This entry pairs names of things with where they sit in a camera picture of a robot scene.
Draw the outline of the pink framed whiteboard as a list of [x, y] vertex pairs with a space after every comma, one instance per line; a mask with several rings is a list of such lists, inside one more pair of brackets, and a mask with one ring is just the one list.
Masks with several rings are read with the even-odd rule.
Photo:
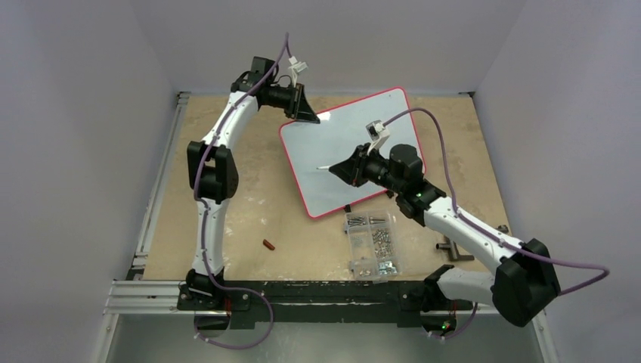
[[291, 122], [280, 127], [286, 158], [310, 218], [318, 219], [385, 193], [372, 183], [354, 188], [320, 168], [346, 160], [358, 145], [369, 142], [367, 124], [385, 122], [409, 108], [406, 91], [396, 87], [318, 111], [318, 124]]

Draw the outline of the brown marker cap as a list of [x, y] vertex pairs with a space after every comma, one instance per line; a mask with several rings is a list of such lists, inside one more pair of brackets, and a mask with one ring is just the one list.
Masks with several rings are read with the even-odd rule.
[[263, 244], [267, 249], [269, 249], [270, 251], [274, 251], [274, 250], [276, 249], [276, 247], [275, 247], [275, 246], [274, 246], [270, 241], [268, 241], [268, 240], [266, 240], [266, 239], [264, 239], [264, 240], [262, 241], [262, 244]]

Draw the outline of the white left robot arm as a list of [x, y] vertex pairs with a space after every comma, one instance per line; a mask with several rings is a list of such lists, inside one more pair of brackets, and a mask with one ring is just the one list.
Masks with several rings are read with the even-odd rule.
[[223, 261], [225, 217], [240, 182], [232, 150], [249, 121], [268, 106], [281, 109], [293, 121], [320, 122], [298, 81], [308, 65], [294, 56], [288, 61], [290, 83], [280, 85], [277, 62], [254, 57], [250, 70], [231, 84], [227, 106], [212, 129], [187, 146], [188, 180], [197, 203], [199, 230], [192, 268], [180, 286], [180, 309], [222, 308], [228, 297]]

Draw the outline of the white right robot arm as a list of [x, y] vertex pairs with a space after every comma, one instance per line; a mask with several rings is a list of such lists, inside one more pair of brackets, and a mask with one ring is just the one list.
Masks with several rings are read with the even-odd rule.
[[395, 193], [400, 212], [424, 228], [442, 234], [471, 253], [485, 272], [443, 265], [424, 280], [421, 309], [441, 308], [466, 300], [494, 307], [510, 324], [524, 327], [554, 299], [561, 287], [547, 246], [524, 242], [472, 216], [454, 202], [453, 194], [427, 181], [415, 147], [395, 145], [389, 157], [356, 147], [329, 172], [347, 185], [374, 183]]

